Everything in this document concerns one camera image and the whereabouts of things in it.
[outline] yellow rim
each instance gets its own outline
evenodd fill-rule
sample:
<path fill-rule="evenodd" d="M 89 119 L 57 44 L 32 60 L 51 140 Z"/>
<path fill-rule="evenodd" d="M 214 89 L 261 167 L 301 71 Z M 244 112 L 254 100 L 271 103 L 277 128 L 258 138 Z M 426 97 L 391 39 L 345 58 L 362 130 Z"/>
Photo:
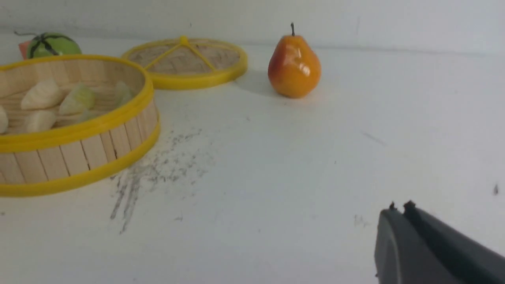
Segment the yellow rim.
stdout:
<path fill-rule="evenodd" d="M 206 38 L 195 38 L 193 40 L 210 40 Z M 208 88 L 212 86 L 216 86 L 219 84 L 227 83 L 230 81 L 235 80 L 236 78 L 242 76 L 246 71 L 247 71 L 247 54 L 245 51 L 233 44 L 230 44 L 228 42 L 223 42 L 223 41 L 217 41 L 217 40 L 211 40 L 212 42 L 216 43 L 199 43 L 198 45 L 202 46 L 217 46 L 217 47 L 222 47 L 222 48 L 227 48 L 233 51 L 236 51 L 240 55 L 240 59 L 237 62 L 237 64 L 231 66 L 230 68 L 224 69 L 224 70 L 216 70 L 212 64 L 208 62 L 208 60 L 200 53 L 198 52 L 193 46 L 189 44 L 188 39 L 185 36 L 182 36 L 179 40 L 158 40 L 158 41 L 153 41 L 153 42 L 148 42 L 146 44 L 142 44 L 139 46 L 136 46 L 129 51 L 127 51 L 125 54 L 121 56 L 122 59 L 128 60 L 130 55 L 138 50 L 143 50 L 146 48 L 154 47 L 154 46 L 159 46 L 162 44 L 175 44 L 175 46 L 165 53 L 161 54 L 158 56 L 153 62 L 151 62 L 149 65 L 146 66 L 146 69 L 150 67 L 152 64 L 160 60 L 162 57 L 166 56 L 167 54 L 171 53 L 173 50 L 176 50 L 177 47 L 179 46 L 185 46 L 191 51 L 193 51 L 197 56 L 199 56 L 203 61 L 212 69 L 214 70 L 211 73 L 208 74 L 194 74 L 194 75 L 167 75 L 167 74 L 162 74 L 162 73 L 154 73 L 154 72 L 149 72 L 151 75 L 151 78 L 153 80 L 154 88 L 156 89 L 172 89 L 172 90 L 186 90 L 186 89 L 199 89 L 199 88 Z"/>
<path fill-rule="evenodd" d="M 43 57 L 0 66 L 0 72 L 24 65 L 61 60 L 103 60 L 125 64 L 141 72 L 144 75 L 145 84 L 139 94 L 122 107 L 86 122 L 39 133 L 0 136 L 0 153 L 33 151 L 37 149 L 56 147 L 61 144 L 67 144 L 97 135 L 129 121 L 145 109 L 149 102 L 153 100 L 154 87 L 150 75 L 140 65 L 115 57 L 100 55 L 62 55 Z"/>
<path fill-rule="evenodd" d="M 156 128 L 152 134 L 146 141 L 144 141 L 144 143 L 132 150 L 128 155 L 99 168 L 66 178 L 32 184 L 0 184 L 0 196 L 30 197 L 55 194 L 82 187 L 107 178 L 131 166 L 133 163 L 142 158 L 156 143 L 158 137 L 160 136 L 160 131 L 160 118 L 158 114 L 158 123 L 156 124 Z"/>

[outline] bamboo steamer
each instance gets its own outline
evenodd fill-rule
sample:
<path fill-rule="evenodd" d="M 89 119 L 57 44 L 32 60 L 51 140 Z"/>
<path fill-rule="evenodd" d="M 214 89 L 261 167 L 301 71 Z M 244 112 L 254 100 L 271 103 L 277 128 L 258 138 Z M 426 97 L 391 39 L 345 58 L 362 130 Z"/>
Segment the bamboo steamer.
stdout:
<path fill-rule="evenodd" d="M 122 56 L 144 67 L 157 89 L 199 89 L 233 81 L 247 71 L 247 54 L 231 43 L 182 36 L 148 42 Z"/>
<path fill-rule="evenodd" d="M 50 78 L 66 92 L 79 82 L 93 89 L 97 99 L 91 111 L 99 116 L 81 123 L 76 115 L 58 116 L 51 130 L 16 134 L 30 113 L 20 109 L 24 94 Z M 118 81 L 136 96 L 114 109 Z M 153 95 L 153 82 L 141 66 L 114 57 L 64 55 L 0 66 L 0 105 L 9 118 L 7 134 L 0 135 L 0 196 L 53 194 L 130 166 L 160 134 Z"/>

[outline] white table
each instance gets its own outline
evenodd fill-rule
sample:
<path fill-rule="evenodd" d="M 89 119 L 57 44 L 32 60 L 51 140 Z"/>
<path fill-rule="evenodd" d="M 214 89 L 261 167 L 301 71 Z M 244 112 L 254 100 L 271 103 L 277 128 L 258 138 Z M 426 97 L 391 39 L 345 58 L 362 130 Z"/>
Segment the white table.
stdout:
<path fill-rule="evenodd" d="M 0 63 L 20 41 L 0 36 Z M 379 212 L 410 199 L 505 254 L 503 59 L 316 50 L 321 83 L 295 101 L 268 83 L 273 46 L 244 49 L 237 82 L 156 92 L 162 133 L 122 199 L 117 178 L 0 199 L 2 283 L 376 283 Z"/>

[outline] toy watermelon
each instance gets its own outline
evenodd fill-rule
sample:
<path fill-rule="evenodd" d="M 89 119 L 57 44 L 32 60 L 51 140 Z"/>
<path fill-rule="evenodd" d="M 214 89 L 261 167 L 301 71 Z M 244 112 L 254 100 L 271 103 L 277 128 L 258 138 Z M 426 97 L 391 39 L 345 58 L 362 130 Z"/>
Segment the toy watermelon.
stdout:
<path fill-rule="evenodd" d="M 82 51 L 73 39 L 56 32 L 45 32 L 34 37 L 26 50 L 27 58 L 63 54 L 82 54 Z"/>

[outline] orange pear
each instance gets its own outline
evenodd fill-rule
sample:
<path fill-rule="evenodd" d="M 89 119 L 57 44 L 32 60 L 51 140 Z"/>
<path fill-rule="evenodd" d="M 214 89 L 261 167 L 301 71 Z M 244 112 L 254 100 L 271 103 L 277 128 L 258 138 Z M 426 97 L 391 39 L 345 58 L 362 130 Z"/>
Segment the orange pear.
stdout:
<path fill-rule="evenodd" d="M 321 63 L 300 35 L 283 36 L 268 65 L 268 79 L 279 94 L 292 99 L 308 95 L 321 79 Z"/>

